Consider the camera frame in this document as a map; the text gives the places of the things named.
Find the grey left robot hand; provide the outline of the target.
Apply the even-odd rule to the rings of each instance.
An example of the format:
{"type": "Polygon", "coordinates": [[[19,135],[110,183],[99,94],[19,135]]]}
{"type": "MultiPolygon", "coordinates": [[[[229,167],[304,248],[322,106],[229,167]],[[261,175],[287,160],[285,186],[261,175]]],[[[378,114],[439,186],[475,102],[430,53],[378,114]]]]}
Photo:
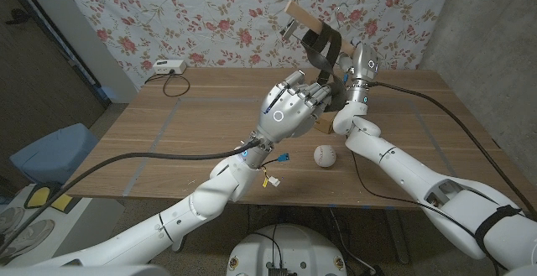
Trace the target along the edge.
{"type": "Polygon", "coordinates": [[[333,76],[324,85],[306,84],[305,73],[297,70],[276,84],[263,99],[255,138],[265,145],[309,132],[325,112],[338,112],[346,105],[342,80],[333,76]]]}

